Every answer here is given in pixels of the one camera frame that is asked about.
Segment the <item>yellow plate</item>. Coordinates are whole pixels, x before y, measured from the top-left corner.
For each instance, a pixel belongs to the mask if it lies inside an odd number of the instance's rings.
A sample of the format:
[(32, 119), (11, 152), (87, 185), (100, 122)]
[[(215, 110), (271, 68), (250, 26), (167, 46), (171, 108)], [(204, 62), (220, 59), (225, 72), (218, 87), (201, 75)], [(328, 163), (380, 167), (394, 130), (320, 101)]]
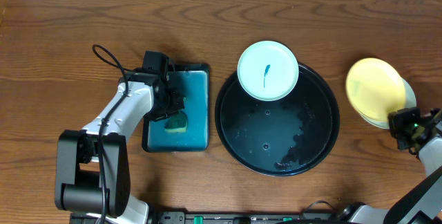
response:
[(406, 103), (402, 77), (377, 58), (357, 61), (347, 74), (345, 90), (353, 108), (376, 122), (386, 122), (389, 113), (403, 109)]

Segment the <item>black rectangular water tray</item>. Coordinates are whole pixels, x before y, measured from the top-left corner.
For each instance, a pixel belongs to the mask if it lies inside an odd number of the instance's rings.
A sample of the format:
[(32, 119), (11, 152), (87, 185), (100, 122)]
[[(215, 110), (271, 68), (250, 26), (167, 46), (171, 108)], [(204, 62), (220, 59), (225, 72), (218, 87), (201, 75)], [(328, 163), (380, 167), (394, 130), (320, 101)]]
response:
[(143, 123), (142, 148), (146, 152), (204, 151), (209, 144), (209, 67), (206, 64), (170, 65), (169, 83), (184, 96), (188, 118), (185, 133), (167, 133), (167, 119)]

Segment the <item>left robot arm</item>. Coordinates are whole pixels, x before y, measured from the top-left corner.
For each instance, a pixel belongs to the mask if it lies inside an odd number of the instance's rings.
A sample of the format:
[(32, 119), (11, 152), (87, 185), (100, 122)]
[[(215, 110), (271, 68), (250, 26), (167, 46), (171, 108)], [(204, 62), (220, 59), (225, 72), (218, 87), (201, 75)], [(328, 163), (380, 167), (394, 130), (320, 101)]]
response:
[(143, 118), (158, 121), (183, 109), (183, 97), (168, 85), (167, 71), (125, 72), (104, 110), (81, 130), (65, 130), (57, 143), (55, 205), (98, 214), (100, 221), (131, 209), (127, 142)]

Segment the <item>green scrubbing sponge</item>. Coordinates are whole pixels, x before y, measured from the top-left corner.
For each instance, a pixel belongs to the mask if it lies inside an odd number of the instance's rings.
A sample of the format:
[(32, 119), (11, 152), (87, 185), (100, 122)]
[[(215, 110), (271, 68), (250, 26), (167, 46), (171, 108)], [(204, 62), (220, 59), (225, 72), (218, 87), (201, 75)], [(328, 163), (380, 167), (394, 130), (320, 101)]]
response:
[(185, 133), (188, 129), (188, 118), (185, 113), (179, 112), (167, 119), (164, 130), (167, 133)]

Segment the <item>light blue plate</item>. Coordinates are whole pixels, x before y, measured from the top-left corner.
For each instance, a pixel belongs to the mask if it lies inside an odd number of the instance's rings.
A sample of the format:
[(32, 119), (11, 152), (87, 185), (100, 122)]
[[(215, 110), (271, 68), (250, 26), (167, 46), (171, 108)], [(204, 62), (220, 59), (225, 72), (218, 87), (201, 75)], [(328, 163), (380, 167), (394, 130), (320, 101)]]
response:
[(290, 94), (299, 78), (296, 56), (276, 41), (259, 41), (241, 54), (237, 75), (241, 87), (261, 101), (276, 101)]
[[(405, 102), (405, 108), (412, 108), (412, 107), (416, 107), (416, 96), (414, 94), (414, 91), (412, 89), (412, 87), (408, 84), (407, 81), (405, 81), (404, 79), (403, 83), (405, 86), (405, 96), (406, 96), (406, 102)], [(367, 118), (365, 117), (362, 113), (360, 114), (360, 116), (368, 123), (370, 123), (371, 125), (380, 128), (380, 129), (389, 129), (389, 123), (388, 122), (379, 122), (379, 121), (375, 121), (373, 119)]]

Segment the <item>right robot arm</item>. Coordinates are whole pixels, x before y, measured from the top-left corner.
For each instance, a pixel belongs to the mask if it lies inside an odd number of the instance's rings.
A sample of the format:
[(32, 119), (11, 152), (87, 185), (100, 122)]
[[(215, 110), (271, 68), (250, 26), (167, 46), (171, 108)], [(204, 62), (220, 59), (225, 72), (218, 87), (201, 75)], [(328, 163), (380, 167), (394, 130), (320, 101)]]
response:
[(407, 150), (423, 164), (426, 178), (389, 210), (363, 203), (349, 205), (338, 216), (345, 223), (440, 223), (441, 109), (421, 115), (417, 107), (388, 115), (390, 133), (398, 149)]

